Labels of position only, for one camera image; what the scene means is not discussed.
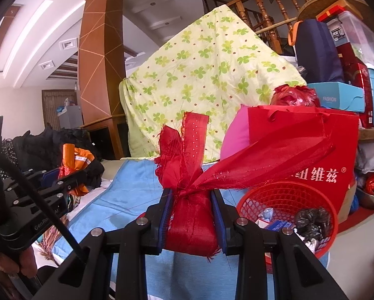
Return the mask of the person left hand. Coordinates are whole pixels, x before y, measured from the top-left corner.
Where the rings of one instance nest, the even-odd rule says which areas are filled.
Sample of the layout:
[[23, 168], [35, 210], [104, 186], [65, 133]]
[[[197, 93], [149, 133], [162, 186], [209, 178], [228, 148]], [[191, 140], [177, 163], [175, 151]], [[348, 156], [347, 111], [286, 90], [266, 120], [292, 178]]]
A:
[[38, 269], [33, 248], [30, 246], [22, 251], [19, 258], [15, 261], [7, 255], [0, 253], [0, 271], [6, 274], [22, 273], [27, 278], [35, 277]]

